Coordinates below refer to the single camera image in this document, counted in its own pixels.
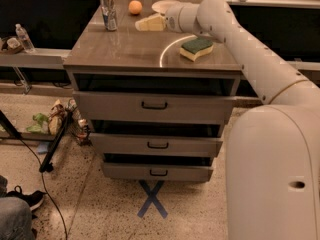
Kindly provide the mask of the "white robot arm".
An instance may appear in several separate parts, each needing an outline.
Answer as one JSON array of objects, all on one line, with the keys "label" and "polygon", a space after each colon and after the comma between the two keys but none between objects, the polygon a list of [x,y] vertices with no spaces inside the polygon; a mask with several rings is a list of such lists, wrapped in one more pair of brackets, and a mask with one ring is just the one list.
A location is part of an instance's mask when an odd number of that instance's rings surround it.
[{"label": "white robot arm", "polygon": [[223,43],[262,104],[226,147],[229,240],[320,240],[320,88],[236,20],[224,0],[175,3],[174,32]]}]

